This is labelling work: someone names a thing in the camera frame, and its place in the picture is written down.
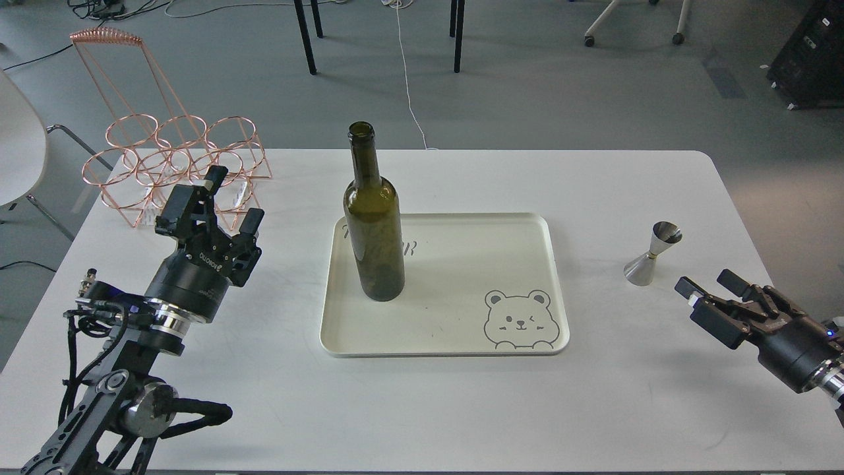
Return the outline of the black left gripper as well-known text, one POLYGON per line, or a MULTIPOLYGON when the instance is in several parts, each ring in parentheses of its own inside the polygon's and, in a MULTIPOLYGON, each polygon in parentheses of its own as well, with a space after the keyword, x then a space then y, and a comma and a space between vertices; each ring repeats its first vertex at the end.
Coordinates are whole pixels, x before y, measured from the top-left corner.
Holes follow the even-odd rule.
POLYGON ((234 236, 218 225, 214 196, 227 174, 226 166, 213 165, 199 184, 173 187, 156 217, 156 233, 177 240, 177 249, 144 292, 148 300, 174 304, 206 323, 213 321, 230 286, 245 286, 261 258, 262 208, 250 208, 234 236))

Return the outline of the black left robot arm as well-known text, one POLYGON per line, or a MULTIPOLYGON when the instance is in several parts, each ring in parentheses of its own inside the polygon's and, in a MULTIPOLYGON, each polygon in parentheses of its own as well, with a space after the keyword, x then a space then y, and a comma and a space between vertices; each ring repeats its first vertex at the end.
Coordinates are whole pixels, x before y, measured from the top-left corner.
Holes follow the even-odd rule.
POLYGON ((97 279, 81 280, 69 324, 69 378, 57 429, 22 474, 115 474, 133 446, 129 473, 144 474, 156 444, 226 423, 223 403, 182 398, 151 376, 160 354, 182 354, 193 323, 210 323, 230 286, 241 288, 262 251, 257 229, 264 211, 250 208, 237 234, 220 228, 214 197, 228 169, 209 166, 197 184, 173 187, 156 233, 177 241, 145 294, 128 294, 97 279))

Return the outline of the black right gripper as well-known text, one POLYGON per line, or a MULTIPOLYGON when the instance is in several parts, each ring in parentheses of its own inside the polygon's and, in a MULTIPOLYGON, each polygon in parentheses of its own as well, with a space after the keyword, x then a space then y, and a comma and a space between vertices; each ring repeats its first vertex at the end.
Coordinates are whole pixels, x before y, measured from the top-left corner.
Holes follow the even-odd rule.
POLYGON ((748 339, 760 364, 796 393, 821 388, 842 394, 841 327, 815 321, 778 289, 749 283, 729 269, 717 283, 742 303, 709 294, 686 276, 675 284, 692 307, 691 321, 731 350, 748 339))

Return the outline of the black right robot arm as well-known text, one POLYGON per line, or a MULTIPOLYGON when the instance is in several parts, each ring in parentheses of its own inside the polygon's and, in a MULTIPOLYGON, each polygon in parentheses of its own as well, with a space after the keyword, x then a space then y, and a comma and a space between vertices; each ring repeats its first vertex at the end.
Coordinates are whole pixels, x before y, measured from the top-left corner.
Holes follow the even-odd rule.
POLYGON ((743 342, 758 349, 758 362, 790 390, 814 388, 836 403, 842 419, 842 333, 815 321, 798 304, 773 286, 760 286, 729 269, 717 282, 735 300, 724 300, 683 276, 675 284, 692 307, 690 320, 731 350, 743 342))

